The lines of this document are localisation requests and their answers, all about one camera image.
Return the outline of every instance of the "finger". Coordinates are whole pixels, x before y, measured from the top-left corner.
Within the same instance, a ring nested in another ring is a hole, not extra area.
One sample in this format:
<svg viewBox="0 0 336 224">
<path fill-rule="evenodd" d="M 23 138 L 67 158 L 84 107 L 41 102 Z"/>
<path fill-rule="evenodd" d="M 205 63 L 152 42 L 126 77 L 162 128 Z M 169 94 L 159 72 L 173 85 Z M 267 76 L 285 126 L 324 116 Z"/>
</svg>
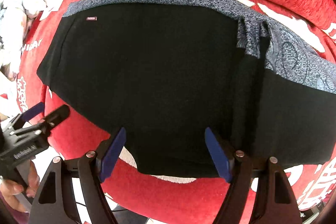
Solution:
<svg viewBox="0 0 336 224">
<path fill-rule="evenodd" d="M 0 192 L 6 203 L 19 212 L 25 212 L 26 208 L 20 204 L 20 202 L 16 199 L 15 195 L 21 193 L 23 191 L 23 186 L 17 184 L 14 181 L 4 180 L 0 184 Z"/>
<path fill-rule="evenodd" d="M 23 190 L 24 190 L 23 186 L 11 180 L 4 180 L 0 184 L 0 191 L 4 197 L 17 195 L 21 193 Z"/>
<path fill-rule="evenodd" d="M 6 203 L 16 211 L 26 212 L 27 209 L 16 199 L 14 195 L 3 197 Z"/>
<path fill-rule="evenodd" d="M 28 183 L 29 187 L 27 188 L 26 194 L 28 197 L 34 198 L 40 184 L 40 177 L 38 176 L 35 164 L 32 161 L 30 161 Z"/>
</svg>

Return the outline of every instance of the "red blanket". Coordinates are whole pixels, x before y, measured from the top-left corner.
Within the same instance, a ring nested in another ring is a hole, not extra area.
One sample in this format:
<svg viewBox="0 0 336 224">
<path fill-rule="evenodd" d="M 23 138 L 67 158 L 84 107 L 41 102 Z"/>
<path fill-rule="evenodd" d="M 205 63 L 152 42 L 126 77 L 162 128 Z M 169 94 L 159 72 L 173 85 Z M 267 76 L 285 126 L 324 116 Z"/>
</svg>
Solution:
<svg viewBox="0 0 336 224">
<path fill-rule="evenodd" d="M 42 85 L 36 76 L 36 69 L 51 43 L 62 14 L 72 1 L 77 0 L 46 0 L 50 12 L 45 11 L 40 15 L 42 20 L 34 22 L 26 39 L 17 81 L 18 104 L 21 110 L 42 101 L 45 102 L 48 113 L 63 104 L 56 94 Z M 318 54 L 335 63 L 336 46 L 332 38 L 336 36 L 332 36 L 336 34 L 336 24 L 333 23 L 336 22 L 336 6 L 332 0 L 240 1 L 248 3 L 261 13 L 262 5 L 265 5 L 280 15 L 307 20 L 310 32 L 319 38 L 325 50 Z M 66 159 L 70 159 L 94 149 L 107 137 L 106 132 L 72 110 L 70 118 L 53 130 L 49 141 Z M 301 209 L 317 204 L 335 186 L 335 164 L 336 150 L 332 160 L 323 166 L 300 165 L 288 170 L 289 180 Z M 222 179 L 189 181 L 181 184 L 143 175 L 125 161 L 118 160 L 103 189 L 123 207 L 169 224 L 212 223 L 228 184 Z M 251 190 L 241 223 L 248 223 L 254 198 L 255 192 Z"/>
</svg>

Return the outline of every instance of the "gray patterned fabric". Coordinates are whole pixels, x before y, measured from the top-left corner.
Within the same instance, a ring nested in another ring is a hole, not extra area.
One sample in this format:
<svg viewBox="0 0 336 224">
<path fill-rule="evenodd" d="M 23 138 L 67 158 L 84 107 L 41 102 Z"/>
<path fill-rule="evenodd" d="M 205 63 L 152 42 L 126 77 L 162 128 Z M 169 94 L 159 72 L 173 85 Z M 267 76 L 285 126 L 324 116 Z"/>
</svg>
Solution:
<svg viewBox="0 0 336 224">
<path fill-rule="evenodd" d="M 237 0 L 81 0 L 71 3 L 63 17 L 101 5 L 154 3 L 201 6 L 238 20 L 237 47 L 259 58 L 260 37 L 270 37 L 265 68 L 290 81 L 336 93 L 336 65 L 320 58 L 301 37 L 278 21 Z"/>
</svg>

